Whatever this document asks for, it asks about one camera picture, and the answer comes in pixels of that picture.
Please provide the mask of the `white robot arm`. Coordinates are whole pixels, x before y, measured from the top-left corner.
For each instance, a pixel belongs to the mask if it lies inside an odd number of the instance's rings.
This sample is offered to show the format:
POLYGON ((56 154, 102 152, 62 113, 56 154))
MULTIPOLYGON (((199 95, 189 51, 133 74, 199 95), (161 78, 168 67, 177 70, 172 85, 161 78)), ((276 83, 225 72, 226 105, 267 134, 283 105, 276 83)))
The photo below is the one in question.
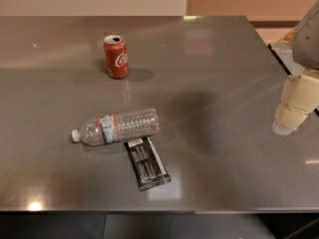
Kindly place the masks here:
POLYGON ((319 107, 319 1, 269 48, 288 74, 272 128, 288 135, 319 107))

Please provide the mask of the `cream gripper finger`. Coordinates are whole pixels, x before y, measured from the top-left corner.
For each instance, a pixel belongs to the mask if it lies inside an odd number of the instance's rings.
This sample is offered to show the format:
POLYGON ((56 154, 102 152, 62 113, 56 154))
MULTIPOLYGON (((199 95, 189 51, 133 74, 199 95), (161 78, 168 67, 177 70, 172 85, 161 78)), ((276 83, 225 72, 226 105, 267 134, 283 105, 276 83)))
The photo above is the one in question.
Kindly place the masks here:
POLYGON ((299 128, 319 107, 319 71, 308 69, 298 77, 289 76, 284 83, 272 129, 288 135, 299 128))

